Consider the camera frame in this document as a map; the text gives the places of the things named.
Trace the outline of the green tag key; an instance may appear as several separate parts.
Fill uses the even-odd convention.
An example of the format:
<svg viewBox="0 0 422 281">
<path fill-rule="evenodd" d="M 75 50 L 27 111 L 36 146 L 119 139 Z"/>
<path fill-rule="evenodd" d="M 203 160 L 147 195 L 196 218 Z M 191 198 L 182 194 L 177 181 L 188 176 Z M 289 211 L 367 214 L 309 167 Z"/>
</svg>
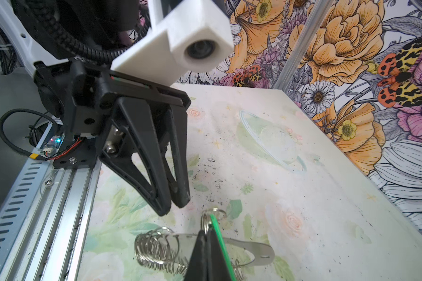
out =
<svg viewBox="0 0 422 281">
<path fill-rule="evenodd" d="M 216 218 L 216 216 L 214 214 L 210 214 L 209 216 L 210 216 L 210 219 L 211 219 L 211 228 L 215 232 L 215 237 L 216 237 L 218 245 L 219 245 L 218 247 L 219 247 L 219 250 L 220 250 L 220 256 L 222 257 L 223 263 L 225 264 L 226 272 L 229 275 L 229 280 L 230 281 L 236 281 L 236 275 L 234 273 L 229 255 L 227 253 L 227 249 L 226 249 L 223 237 L 222 237 L 222 233 L 219 229 L 218 219 Z"/>
</svg>

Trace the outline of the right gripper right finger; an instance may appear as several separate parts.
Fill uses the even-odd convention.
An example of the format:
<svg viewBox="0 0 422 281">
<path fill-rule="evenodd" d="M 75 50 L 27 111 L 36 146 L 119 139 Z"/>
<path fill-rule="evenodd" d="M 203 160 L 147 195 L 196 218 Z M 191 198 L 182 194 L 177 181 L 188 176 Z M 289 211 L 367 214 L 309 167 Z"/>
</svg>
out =
<svg viewBox="0 0 422 281">
<path fill-rule="evenodd" d="M 220 256 L 219 245 L 211 224 L 207 225 L 207 280 L 230 281 L 225 264 Z"/>
</svg>

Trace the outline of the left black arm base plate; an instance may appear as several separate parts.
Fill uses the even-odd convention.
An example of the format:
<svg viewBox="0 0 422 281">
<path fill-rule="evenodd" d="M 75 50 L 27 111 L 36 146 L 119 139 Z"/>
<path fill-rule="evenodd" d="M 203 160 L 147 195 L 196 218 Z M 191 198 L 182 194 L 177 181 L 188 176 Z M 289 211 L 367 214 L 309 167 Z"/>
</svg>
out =
<svg viewBox="0 0 422 281">
<path fill-rule="evenodd" d="M 53 161 L 55 169 L 94 168 L 97 161 L 96 140 L 81 138 L 61 157 Z"/>
</svg>

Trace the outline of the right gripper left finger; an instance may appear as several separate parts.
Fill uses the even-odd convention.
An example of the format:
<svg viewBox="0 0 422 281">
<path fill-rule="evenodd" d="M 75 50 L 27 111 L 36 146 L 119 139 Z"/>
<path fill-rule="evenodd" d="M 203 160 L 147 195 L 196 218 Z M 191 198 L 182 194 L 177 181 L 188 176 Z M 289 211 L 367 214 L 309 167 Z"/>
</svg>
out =
<svg viewBox="0 0 422 281">
<path fill-rule="evenodd" d="M 207 237 L 204 230 L 198 233 L 184 281 L 207 281 Z"/>
</svg>

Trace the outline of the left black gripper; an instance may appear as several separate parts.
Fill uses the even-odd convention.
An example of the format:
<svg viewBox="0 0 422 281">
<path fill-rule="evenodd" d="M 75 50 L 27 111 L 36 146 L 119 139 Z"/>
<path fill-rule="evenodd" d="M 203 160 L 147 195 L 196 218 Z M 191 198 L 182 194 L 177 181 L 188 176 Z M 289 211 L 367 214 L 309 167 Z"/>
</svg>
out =
<svg viewBox="0 0 422 281">
<path fill-rule="evenodd" d="M 186 160 L 186 92 L 80 60 L 61 65 L 65 134 L 98 137 L 98 158 L 136 189 L 159 215 L 191 200 Z M 175 177 L 158 140 L 169 139 Z"/>
</svg>

